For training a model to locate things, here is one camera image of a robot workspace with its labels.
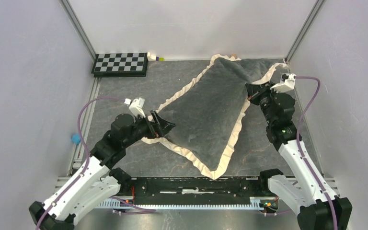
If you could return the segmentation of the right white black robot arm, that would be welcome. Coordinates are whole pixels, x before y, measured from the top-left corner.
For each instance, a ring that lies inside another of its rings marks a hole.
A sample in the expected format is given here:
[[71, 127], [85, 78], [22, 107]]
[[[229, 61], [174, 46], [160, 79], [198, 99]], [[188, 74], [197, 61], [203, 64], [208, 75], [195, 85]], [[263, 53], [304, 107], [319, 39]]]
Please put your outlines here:
[[279, 169], [260, 172], [258, 191], [278, 196], [296, 215], [301, 230], [346, 230], [352, 212], [311, 160], [300, 131], [292, 121], [295, 99], [275, 92], [272, 84], [246, 84], [248, 100], [258, 105], [267, 122], [266, 135], [297, 180], [293, 185]]

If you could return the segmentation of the blue small object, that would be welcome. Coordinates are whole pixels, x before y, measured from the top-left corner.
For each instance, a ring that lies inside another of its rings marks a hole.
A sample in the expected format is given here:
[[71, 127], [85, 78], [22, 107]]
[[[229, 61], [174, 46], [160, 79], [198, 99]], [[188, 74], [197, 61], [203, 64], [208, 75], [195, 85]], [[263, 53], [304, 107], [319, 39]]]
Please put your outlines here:
[[75, 144], [75, 145], [79, 145], [81, 142], [81, 138], [79, 134], [73, 134], [71, 136], [71, 141]]

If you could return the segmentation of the grey cream ruffled pillowcase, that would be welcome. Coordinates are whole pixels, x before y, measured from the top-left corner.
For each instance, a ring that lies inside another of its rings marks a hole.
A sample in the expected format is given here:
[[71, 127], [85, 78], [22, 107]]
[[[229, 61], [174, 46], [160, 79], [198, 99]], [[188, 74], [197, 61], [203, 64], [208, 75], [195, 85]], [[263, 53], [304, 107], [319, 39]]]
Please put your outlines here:
[[227, 170], [250, 106], [246, 84], [268, 82], [287, 64], [274, 59], [240, 59], [214, 55], [209, 65], [167, 99], [158, 115], [175, 124], [162, 144], [189, 160], [203, 176], [218, 179]]

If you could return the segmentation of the black white checkerboard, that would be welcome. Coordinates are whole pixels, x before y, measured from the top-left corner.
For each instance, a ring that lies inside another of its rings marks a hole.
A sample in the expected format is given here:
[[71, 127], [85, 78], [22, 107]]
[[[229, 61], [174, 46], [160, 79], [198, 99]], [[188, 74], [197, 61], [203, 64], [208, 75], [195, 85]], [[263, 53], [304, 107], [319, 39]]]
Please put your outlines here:
[[100, 77], [145, 77], [147, 53], [97, 54], [91, 74]]

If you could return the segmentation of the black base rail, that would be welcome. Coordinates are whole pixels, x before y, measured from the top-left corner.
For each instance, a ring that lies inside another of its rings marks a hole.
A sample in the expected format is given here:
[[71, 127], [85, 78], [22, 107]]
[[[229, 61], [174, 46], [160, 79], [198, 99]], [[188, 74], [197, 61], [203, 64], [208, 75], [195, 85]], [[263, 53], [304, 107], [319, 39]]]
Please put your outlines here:
[[120, 196], [134, 204], [248, 204], [250, 197], [275, 197], [257, 177], [137, 177], [123, 184]]

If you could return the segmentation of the small white block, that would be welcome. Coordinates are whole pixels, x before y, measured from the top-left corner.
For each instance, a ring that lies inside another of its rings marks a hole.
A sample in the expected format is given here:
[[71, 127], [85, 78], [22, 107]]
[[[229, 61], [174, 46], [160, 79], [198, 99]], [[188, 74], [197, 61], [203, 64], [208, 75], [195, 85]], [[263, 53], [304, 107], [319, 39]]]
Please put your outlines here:
[[147, 53], [147, 60], [148, 61], [158, 61], [159, 57], [156, 54], [153, 54], [151, 52]]

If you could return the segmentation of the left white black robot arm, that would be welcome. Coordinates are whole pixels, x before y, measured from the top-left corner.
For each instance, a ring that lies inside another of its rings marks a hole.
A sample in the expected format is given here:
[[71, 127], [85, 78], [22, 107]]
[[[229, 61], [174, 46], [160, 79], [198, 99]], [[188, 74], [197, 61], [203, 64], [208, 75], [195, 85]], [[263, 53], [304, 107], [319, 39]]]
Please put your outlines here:
[[176, 125], [151, 111], [152, 120], [142, 115], [120, 114], [89, 153], [73, 176], [44, 202], [29, 207], [38, 230], [72, 230], [79, 219], [109, 197], [126, 195], [131, 176], [115, 165], [126, 149], [142, 138], [166, 136]]

